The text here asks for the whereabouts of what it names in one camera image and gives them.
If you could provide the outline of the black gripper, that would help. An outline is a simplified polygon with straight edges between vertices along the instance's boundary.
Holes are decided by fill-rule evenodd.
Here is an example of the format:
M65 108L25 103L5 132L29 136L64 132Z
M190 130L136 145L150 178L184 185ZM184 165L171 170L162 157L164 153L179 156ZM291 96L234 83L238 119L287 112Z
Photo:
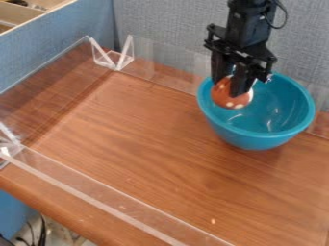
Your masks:
M255 79L267 81L277 57L266 47L275 16L274 0L227 0L226 26L207 26L204 47L211 53L211 77L217 84L235 70L233 98L250 91Z

